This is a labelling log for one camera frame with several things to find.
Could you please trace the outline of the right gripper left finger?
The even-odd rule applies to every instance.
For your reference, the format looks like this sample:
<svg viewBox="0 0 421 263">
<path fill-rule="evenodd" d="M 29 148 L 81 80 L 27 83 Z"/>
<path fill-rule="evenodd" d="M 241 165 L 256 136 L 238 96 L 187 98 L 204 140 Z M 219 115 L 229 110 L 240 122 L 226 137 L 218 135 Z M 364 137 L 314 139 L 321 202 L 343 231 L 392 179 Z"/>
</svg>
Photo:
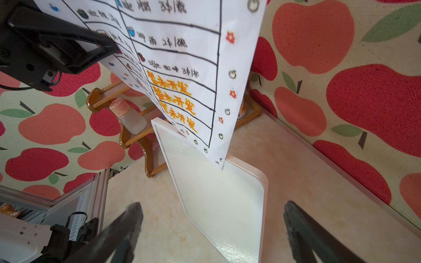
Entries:
<svg viewBox="0 0 421 263">
<path fill-rule="evenodd" d="M 91 242 L 70 255 L 66 263 L 131 263 L 143 222 L 141 204 L 130 204 Z"/>
</svg>

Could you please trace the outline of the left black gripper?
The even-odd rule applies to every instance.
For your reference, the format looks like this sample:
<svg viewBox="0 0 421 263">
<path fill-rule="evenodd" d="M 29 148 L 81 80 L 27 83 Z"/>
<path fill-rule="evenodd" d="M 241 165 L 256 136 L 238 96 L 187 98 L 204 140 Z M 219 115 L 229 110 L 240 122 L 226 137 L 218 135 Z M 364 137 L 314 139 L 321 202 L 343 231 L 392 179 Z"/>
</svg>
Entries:
<svg viewBox="0 0 421 263">
<path fill-rule="evenodd" d="M 79 74 L 118 52 L 105 35 L 41 12 L 34 1 L 1 1 L 1 72 L 52 92 L 62 73 Z"/>
</svg>

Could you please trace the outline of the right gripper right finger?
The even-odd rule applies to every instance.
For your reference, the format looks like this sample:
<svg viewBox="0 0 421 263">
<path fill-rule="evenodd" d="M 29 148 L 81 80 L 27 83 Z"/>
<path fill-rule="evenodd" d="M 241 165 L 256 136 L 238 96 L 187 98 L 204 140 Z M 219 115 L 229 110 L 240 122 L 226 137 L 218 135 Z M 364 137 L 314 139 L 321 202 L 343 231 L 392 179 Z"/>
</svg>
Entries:
<svg viewBox="0 0 421 263">
<path fill-rule="evenodd" d="M 289 245 L 297 263 L 363 263 L 293 201 L 285 205 L 284 220 Z"/>
</svg>

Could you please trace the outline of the paper menu sheet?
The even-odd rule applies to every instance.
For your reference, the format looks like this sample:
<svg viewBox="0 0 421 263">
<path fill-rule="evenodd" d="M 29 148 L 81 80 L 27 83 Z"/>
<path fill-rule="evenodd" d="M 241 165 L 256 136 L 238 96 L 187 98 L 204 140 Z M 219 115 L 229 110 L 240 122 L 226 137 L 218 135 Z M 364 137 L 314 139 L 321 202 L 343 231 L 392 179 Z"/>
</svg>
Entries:
<svg viewBox="0 0 421 263">
<path fill-rule="evenodd" d="M 147 95 L 223 168 L 243 101 L 265 1 L 37 1 L 49 15 L 110 37 L 102 60 Z"/>
</svg>

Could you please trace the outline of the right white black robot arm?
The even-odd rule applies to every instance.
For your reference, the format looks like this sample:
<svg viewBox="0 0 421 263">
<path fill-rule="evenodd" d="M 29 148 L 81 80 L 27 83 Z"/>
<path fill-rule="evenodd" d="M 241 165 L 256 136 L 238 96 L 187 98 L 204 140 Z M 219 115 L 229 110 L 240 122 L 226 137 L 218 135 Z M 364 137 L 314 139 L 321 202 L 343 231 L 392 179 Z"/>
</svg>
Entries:
<svg viewBox="0 0 421 263">
<path fill-rule="evenodd" d="M 363 261 L 292 201 L 285 205 L 284 220 L 296 262 Z M 1 214 L 1 262 L 131 263 L 142 222 L 141 204 L 132 203 L 92 240 L 74 242 L 67 227 L 36 225 Z"/>
</svg>

